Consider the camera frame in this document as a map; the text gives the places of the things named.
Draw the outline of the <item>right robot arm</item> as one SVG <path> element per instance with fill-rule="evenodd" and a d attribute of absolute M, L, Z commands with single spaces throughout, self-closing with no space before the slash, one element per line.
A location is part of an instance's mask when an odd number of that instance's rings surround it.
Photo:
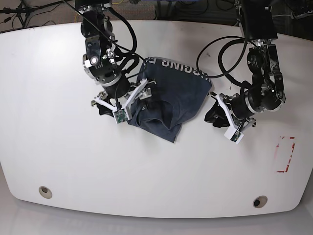
<path fill-rule="evenodd" d="M 153 82 L 144 76 L 148 61 L 136 53 L 137 38 L 132 26 L 113 9 L 110 0 L 76 0 L 70 8 L 83 18 L 84 71 L 104 89 L 91 105 L 98 108 L 100 115 L 110 115 L 117 123 L 130 121 L 131 105 L 152 96 L 150 84 Z M 117 43 L 106 12 L 126 25 L 133 42 L 131 49 Z"/>

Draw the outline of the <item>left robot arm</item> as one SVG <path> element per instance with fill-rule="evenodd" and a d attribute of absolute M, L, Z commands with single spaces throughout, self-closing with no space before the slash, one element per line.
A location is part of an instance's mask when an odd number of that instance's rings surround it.
<path fill-rule="evenodd" d="M 220 50 L 218 65 L 232 84 L 240 88 L 238 94 L 211 95 L 215 99 L 213 107 L 206 113 L 204 120 L 214 127 L 226 127 L 234 131 L 234 136 L 243 136 L 243 131 L 255 126 L 253 115 L 264 111 L 277 111 L 286 102 L 283 76 L 279 68 L 276 45 L 272 43 L 278 38 L 272 20 L 271 0 L 237 0 L 235 9 L 237 20 L 242 29 L 242 37 L 231 36 L 230 41 Z M 247 54 L 247 66 L 252 72 L 252 82 L 237 81 L 223 65 L 225 51 L 236 44 L 251 44 Z"/>

